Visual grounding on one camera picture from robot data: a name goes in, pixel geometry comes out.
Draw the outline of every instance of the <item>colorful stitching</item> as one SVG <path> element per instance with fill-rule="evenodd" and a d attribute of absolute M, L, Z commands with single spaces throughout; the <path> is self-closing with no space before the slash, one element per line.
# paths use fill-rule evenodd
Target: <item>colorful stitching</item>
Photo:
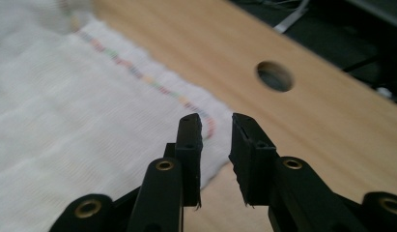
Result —
<path fill-rule="evenodd" d="M 135 76 L 137 79 L 144 81 L 145 83 L 149 84 L 150 86 L 156 88 L 161 94 L 168 95 L 173 97 L 179 101 L 185 108 L 192 110 L 195 113 L 198 113 L 201 118 L 203 118 L 208 124 L 208 134 L 204 137 L 204 139 L 210 139 L 215 131 L 215 120 L 203 109 L 195 106 L 191 101 L 189 101 L 186 97 L 180 95 L 177 92 L 171 91 L 165 86 L 161 85 L 160 83 L 156 82 L 156 80 L 150 76 L 147 76 L 140 72 L 130 61 L 122 59 L 118 52 L 105 47 L 101 44 L 101 42 L 88 33 L 79 30 L 79 24 L 75 16 L 72 14 L 69 4 L 66 0 L 60 1 L 60 8 L 63 10 L 66 16 L 71 19 L 71 25 L 75 33 L 86 43 L 90 44 L 94 50 L 97 52 L 103 53 L 109 56 L 112 61 L 120 66 L 124 66 L 127 68 L 130 74 Z"/>

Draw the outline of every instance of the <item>wooden surface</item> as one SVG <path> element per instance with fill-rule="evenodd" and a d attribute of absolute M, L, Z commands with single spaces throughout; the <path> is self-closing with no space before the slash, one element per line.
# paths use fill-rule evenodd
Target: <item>wooden surface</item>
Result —
<path fill-rule="evenodd" d="M 97 16 L 159 62 L 254 117 L 281 156 L 306 160 L 337 193 L 397 194 L 397 105 L 267 25 L 220 0 L 96 0 Z M 274 61 L 294 88 L 272 91 L 255 67 Z M 184 231 L 272 231 L 267 208 L 245 207 L 231 164 L 186 210 Z"/>

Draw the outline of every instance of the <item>white towel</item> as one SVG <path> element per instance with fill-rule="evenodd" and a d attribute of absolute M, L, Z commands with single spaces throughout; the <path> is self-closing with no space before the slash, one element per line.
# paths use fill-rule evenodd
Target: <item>white towel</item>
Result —
<path fill-rule="evenodd" d="M 195 112 L 204 186 L 230 151 L 222 102 L 94 19 L 87 1 L 0 0 L 0 231 L 48 231 L 82 195 L 135 189 Z"/>

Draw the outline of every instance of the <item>round hole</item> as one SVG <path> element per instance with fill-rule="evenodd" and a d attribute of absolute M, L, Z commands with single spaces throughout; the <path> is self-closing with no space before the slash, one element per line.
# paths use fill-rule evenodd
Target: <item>round hole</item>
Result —
<path fill-rule="evenodd" d="M 380 199 L 380 204 L 390 213 L 397 215 L 397 200 L 393 198 L 384 197 Z"/>
<path fill-rule="evenodd" d="M 301 162 L 294 160 L 294 159 L 285 159 L 283 161 L 283 164 L 291 169 L 301 169 L 302 168 L 302 164 Z"/>
<path fill-rule="evenodd" d="M 75 208 L 74 214 L 78 218 L 89 218 L 101 209 L 101 202 L 96 199 L 85 200 Z"/>
<path fill-rule="evenodd" d="M 283 66 L 269 61 L 259 63 L 256 67 L 258 77 L 271 89 L 287 92 L 292 89 L 294 81 L 292 75 Z"/>
<path fill-rule="evenodd" d="M 173 167 L 174 167 L 174 163 L 172 163 L 170 161 L 161 161 L 156 164 L 156 169 L 158 169 L 160 171 L 167 171 L 167 170 L 172 169 Z"/>

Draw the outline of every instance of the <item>light wood grain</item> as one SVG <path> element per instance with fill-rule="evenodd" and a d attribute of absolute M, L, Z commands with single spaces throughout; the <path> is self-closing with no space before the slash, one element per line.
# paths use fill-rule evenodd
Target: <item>light wood grain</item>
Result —
<path fill-rule="evenodd" d="M 367 191 L 397 194 L 397 106 L 254 17 L 219 0 L 96 0 L 95 9 L 169 69 L 254 117 L 281 156 L 306 160 L 334 191 L 357 202 Z M 294 88 L 262 84 L 262 61 L 287 68 Z M 267 208 L 244 206 L 231 164 L 202 194 L 184 231 L 272 231 Z"/>

